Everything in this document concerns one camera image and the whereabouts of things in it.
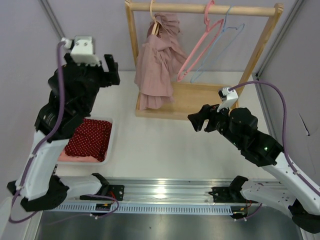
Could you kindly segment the beige wooden hanger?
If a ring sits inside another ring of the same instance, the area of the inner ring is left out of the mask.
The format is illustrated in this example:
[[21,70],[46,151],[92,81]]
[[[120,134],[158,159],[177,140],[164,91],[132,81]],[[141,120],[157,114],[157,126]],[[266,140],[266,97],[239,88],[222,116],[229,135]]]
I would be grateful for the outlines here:
[[159,24],[159,22],[157,21],[156,17],[153,14],[153,3],[155,3],[155,2],[156,2],[155,0],[151,0],[150,1],[149,13],[150,13],[150,17],[153,20],[153,27],[152,27],[152,30],[151,30],[151,35],[157,36],[159,34],[160,24]]

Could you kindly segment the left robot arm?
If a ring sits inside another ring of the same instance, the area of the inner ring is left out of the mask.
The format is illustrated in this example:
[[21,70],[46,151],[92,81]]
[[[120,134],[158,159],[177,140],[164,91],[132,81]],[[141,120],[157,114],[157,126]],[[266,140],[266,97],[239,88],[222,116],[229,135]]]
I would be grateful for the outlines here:
[[55,175],[54,169],[67,140],[90,116],[99,89],[120,84],[119,65],[111,54],[104,55],[108,72],[99,63],[76,63],[69,53],[64,59],[65,65],[57,59],[58,68],[48,79],[49,102],[35,121],[34,138],[39,142],[21,177],[7,184],[14,198],[22,198],[20,205],[26,212],[52,210],[71,197],[103,200],[109,193],[109,182],[99,173],[67,181]]

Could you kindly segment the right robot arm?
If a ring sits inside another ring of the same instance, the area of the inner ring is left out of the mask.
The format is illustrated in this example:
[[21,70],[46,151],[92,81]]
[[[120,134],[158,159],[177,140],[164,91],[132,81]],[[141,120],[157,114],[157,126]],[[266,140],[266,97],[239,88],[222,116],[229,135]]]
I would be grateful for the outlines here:
[[258,119],[246,107],[229,110],[218,105],[202,106],[188,115],[194,130],[217,131],[233,144],[250,163],[264,169],[280,181],[289,193],[272,190],[244,176],[236,176],[228,186],[234,202],[251,200],[266,204],[285,215],[311,234],[320,232],[320,198],[294,173],[285,158],[284,147],[272,136],[258,130]]

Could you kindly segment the dusty pink pleated skirt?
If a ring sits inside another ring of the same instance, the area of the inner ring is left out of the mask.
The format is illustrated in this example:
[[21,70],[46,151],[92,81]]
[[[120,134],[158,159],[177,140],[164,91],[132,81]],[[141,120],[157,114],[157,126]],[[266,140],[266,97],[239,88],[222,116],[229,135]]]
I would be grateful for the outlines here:
[[171,81],[187,59],[178,41],[180,21],[177,14],[160,12],[155,19],[159,32],[152,34],[152,22],[137,57],[134,83],[140,92],[139,110],[159,109],[174,101]]

